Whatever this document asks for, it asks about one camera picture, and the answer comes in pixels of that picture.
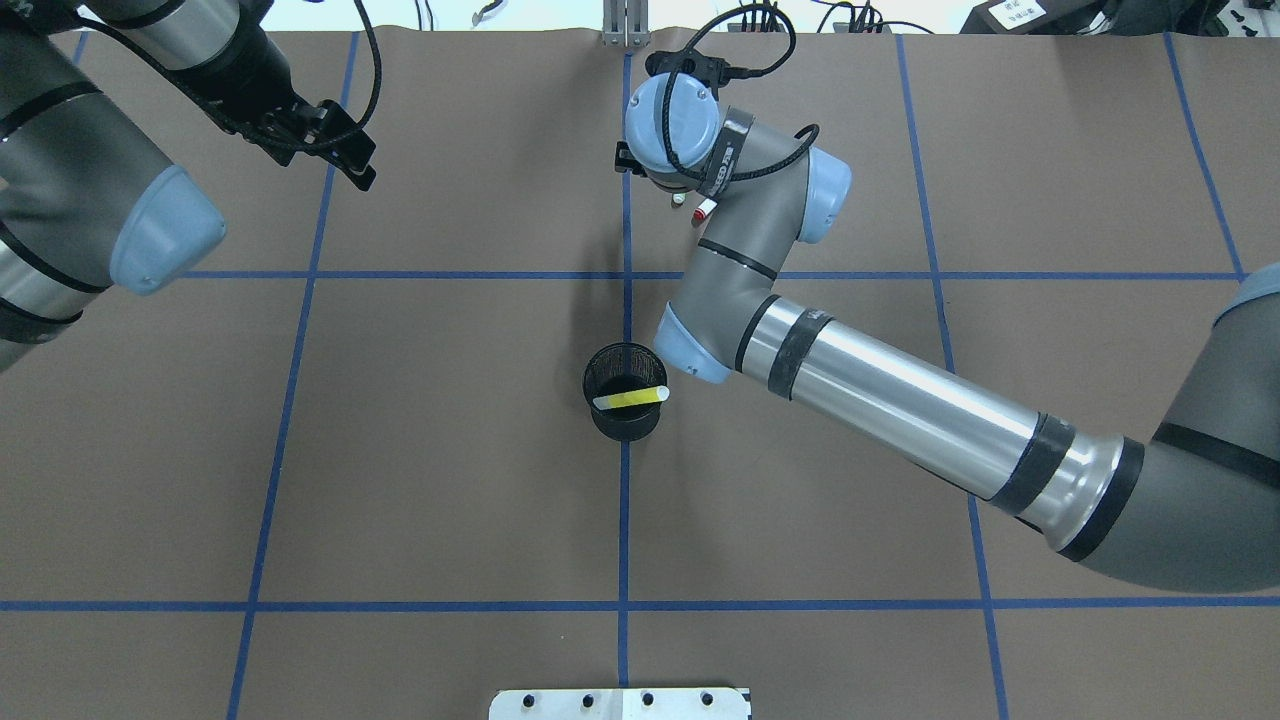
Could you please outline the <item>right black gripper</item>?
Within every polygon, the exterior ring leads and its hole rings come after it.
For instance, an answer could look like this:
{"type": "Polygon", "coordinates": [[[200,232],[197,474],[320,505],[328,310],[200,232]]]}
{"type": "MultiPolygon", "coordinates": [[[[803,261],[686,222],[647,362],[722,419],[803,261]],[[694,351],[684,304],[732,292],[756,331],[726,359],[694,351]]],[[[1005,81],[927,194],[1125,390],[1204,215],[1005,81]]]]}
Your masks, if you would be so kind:
{"type": "MultiPolygon", "coordinates": [[[[637,160],[634,155],[630,145],[625,140],[620,140],[614,146],[614,170],[620,174],[635,176],[639,178],[648,178],[646,168],[637,160]]],[[[672,195],[672,208],[680,209],[686,204],[686,193],[673,193],[672,195]]]]}

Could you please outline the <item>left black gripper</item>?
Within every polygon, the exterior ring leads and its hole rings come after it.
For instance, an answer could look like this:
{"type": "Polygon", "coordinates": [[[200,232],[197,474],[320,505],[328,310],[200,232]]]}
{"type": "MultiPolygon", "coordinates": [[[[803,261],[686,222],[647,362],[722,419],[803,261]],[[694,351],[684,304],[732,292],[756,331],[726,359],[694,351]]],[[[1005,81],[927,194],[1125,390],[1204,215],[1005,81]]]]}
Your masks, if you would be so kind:
{"type": "Polygon", "coordinates": [[[189,87],[257,135],[303,142],[307,154],[328,161],[356,190],[372,187],[376,143],[339,102],[314,106],[294,91],[283,53],[260,26],[237,26],[218,54],[189,69],[189,87]]]}

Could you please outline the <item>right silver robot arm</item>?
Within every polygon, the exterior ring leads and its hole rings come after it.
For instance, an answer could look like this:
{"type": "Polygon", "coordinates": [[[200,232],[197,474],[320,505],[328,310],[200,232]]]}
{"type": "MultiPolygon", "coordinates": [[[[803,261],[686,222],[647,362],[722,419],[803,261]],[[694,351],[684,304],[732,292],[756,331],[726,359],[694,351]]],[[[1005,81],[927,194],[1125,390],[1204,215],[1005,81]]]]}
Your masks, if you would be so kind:
{"type": "Polygon", "coordinates": [[[668,366],[710,383],[753,378],[1098,574],[1189,593],[1277,585],[1276,265],[1215,319],[1148,441],[1093,436],[776,293],[792,246],[835,223],[852,184],[845,161],[722,109],[710,81],[673,70],[631,95],[623,145],[654,184],[714,204],[657,327],[668,366]]]}

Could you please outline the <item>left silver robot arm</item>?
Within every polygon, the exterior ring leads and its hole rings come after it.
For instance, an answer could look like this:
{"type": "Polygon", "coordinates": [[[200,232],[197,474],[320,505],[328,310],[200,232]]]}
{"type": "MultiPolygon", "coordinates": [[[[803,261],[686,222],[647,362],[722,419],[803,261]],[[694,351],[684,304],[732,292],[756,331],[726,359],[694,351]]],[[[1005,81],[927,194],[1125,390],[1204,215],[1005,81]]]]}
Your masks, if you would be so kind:
{"type": "Polygon", "coordinates": [[[5,1],[1,18],[1,346],[10,368],[120,286],[150,296],[225,237],[212,200],[51,41],[92,29],[151,67],[228,135],[282,167],[320,158],[358,190],[375,179],[366,127],[383,63],[369,12],[367,106],[307,102],[268,37],[269,1],[5,1]]]}

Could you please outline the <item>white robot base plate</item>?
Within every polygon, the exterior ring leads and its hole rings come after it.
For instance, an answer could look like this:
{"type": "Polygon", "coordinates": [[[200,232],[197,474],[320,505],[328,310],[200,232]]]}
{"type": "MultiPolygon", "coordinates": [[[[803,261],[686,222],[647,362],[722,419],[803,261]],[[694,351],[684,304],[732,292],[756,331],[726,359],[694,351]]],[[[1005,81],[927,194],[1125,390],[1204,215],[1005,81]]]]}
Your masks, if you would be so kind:
{"type": "Polygon", "coordinates": [[[732,687],[502,691],[489,719],[751,719],[749,691],[732,687]]]}

